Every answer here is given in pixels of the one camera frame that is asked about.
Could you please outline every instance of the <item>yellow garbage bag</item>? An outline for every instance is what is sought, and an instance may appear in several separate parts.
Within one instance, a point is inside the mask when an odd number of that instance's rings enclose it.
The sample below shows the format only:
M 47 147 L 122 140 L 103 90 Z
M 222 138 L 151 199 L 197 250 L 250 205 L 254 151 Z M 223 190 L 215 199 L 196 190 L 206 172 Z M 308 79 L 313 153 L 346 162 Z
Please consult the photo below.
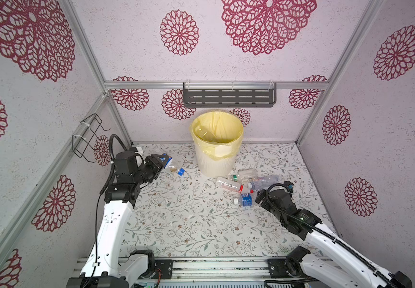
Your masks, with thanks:
M 190 131 L 197 153 L 202 151 L 216 161 L 236 156 L 244 137 L 241 120 L 224 111 L 199 115 L 190 125 Z

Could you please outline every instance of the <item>floral floor mat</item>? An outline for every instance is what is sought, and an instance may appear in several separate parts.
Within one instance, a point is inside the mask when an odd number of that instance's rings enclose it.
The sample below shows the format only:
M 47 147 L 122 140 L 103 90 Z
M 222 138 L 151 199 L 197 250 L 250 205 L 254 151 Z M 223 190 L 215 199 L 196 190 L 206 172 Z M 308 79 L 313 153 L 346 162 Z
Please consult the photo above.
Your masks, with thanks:
M 135 249 L 152 249 L 157 257 L 285 256 L 297 246 L 322 255 L 260 206 L 233 204 L 236 193 L 216 187 L 215 178 L 201 174 L 193 144 L 139 146 L 144 155 L 158 147 L 181 159 L 185 175 L 162 172 L 142 189 L 124 227 L 121 257 Z M 295 183 L 292 199 L 297 208 L 312 211 L 333 229 L 295 144 L 242 144 L 233 171 L 250 168 Z

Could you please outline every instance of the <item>plastic bottle in trash can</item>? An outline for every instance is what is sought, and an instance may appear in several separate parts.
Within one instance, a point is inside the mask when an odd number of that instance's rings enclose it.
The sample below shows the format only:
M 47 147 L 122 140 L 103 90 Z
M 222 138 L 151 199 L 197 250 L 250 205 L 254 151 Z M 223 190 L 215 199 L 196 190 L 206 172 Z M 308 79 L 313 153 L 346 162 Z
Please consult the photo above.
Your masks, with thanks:
M 257 173 L 257 170 L 255 169 L 247 169 L 238 171 L 236 174 L 228 175 L 227 179 L 239 183 L 244 183 L 244 181 L 247 181 L 249 179 L 257 178 L 259 175 Z
M 249 189 L 259 191 L 261 189 L 267 189 L 275 183 L 279 183 L 279 176 L 269 175 L 255 178 L 253 181 L 247 183 L 245 186 Z
M 159 149 L 153 149 L 151 154 L 167 155 Z M 185 173 L 185 169 L 181 167 L 181 165 L 183 164 L 182 161 L 180 161 L 179 159 L 172 158 L 170 157 L 170 155 L 168 156 L 169 161 L 167 161 L 166 165 L 164 166 L 164 171 L 182 176 Z
M 239 194 L 238 197 L 233 198 L 233 204 L 239 207 L 248 207 L 255 204 L 256 193 Z
M 216 185 L 217 187 L 222 187 L 223 189 L 227 189 L 232 192 L 238 192 L 238 193 L 243 193 L 243 194 L 249 194 L 249 193 L 254 192 L 251 189 L 246 189 L 244 186 L 242 186 L 238 182 L 231 181 L 223 177 L 217 178 Z

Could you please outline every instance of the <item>trash can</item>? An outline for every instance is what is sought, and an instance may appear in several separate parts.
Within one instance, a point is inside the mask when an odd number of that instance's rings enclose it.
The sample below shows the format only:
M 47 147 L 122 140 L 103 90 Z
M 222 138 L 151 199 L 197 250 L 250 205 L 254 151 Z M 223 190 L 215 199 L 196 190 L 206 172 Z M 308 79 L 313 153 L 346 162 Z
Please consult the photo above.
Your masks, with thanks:
M 201 173 L 208 177 L 228 175 L 244 136 L 241 120 L 228 112 L 207 112 L 193 121 L 190 132 Z

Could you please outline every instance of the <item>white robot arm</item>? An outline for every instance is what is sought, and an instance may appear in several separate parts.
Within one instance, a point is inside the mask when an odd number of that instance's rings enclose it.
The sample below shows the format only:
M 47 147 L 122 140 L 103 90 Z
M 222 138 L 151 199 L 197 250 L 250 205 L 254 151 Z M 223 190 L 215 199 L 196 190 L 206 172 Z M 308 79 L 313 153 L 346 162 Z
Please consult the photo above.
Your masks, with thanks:
M 273 190 L 274 187 L 284 187 L 285 190 Z M 286 181 L 283 184 L 274 184 L 268 190 L 259 191 L 256 202 L 278 218 L 289 232 L 317 247 L 342 270 L 319 260 L 310 251 L 299 246 L 286 257 L 285 265 L 274 266 L 274 271 L 281 270 L 281 274 L 307 277 L 312 281 L 317 279 L 331 288 L 412 288 L 412 282 L 406 275 L 401 272 L 392 274 L 368 260 L 340 239 L 313 213 L 297 209 L 292 202 L 292 194 L 293 184 Z M 265 281 L 265 285 L 274 282 L 285 283 L 270 280 Z
M 119 153 L 115 159 L 112 149 L 110 152 L 114 165 L 110 174 L 112 177 L 109 177 L 106 183 L 106 204 L 101 227 L 96 235 L 97 246 L 94 245 L 89 254 L 80 277 L 70 278 L 67 288 L 129 288 L 138 277 L 149 278 L 155 274 L 154 256 L 151 250 L 135 251 L 119 268 L 118 256 L 124 224 L 132 214 L 141 184 L 151 183 L 157 179 L 169 157 L 152 154 L 143 161 L 141 150 L 134 148 Z M 284 187 L 285 190 L 272 190 L 276 186 Z M 331 288 L 412 288 L 407 276 L 401 272 L 392 274 L 369 261 L 335 235 L 313 213 L 297 209 L 291 199 L 292 193 L 293 184 L 286 181 L 283 184 L 274 184 L 268 190 L 259 191 L 255 201 L 278 218 L 289 232 L 317 247 L 343 270 L 319 260 L 307 249 L 297 247 L 284 261 L 269 259 L 270 271 L 273 271 L 271 277 L 292 276 L 305 279 L 267 280 L 264 282 L 267 288 L 271 288 L 268 283 L 298 283 L 314 280 L 320 280 Z M 273 261 L 278 260 L 284 265 L 274 264 Z

